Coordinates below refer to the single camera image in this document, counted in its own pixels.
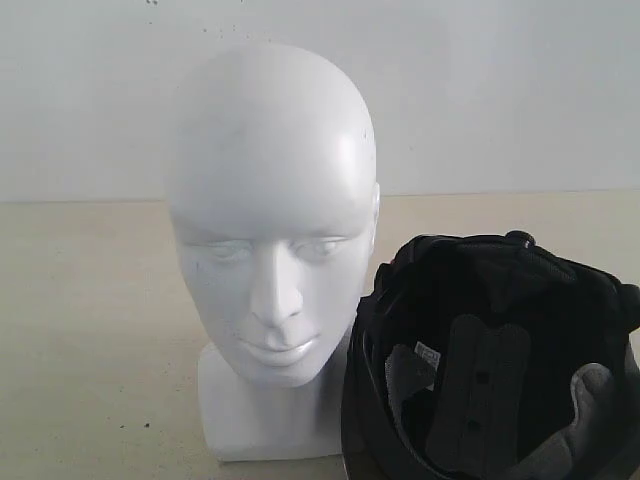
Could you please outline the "black helmet with visor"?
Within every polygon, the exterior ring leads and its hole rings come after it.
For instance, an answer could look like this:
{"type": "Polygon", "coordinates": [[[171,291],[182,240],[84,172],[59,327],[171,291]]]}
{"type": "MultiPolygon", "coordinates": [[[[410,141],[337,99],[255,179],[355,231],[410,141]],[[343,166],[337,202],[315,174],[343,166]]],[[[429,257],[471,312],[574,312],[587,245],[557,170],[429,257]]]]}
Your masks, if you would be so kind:
{"type": "Polygon", "coordinates": [[[420,235],[381,264],[347,355],[350,479],[629,479],[639,289],[534,238],[420,235]]]}

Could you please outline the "white mannequin head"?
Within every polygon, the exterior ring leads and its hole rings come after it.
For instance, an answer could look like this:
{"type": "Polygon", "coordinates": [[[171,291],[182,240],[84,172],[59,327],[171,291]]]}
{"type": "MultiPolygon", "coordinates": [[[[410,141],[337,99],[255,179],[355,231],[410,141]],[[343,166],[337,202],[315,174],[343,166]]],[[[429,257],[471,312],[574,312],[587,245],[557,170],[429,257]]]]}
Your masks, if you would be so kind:
{"type": "Polygon", "coordinates": [[[239,46],[179,86],[166,201],[208,336],[197,370],[223,462],[341,449],[346,351],[374,250],[376,141],[324,57],[239,46]]]}

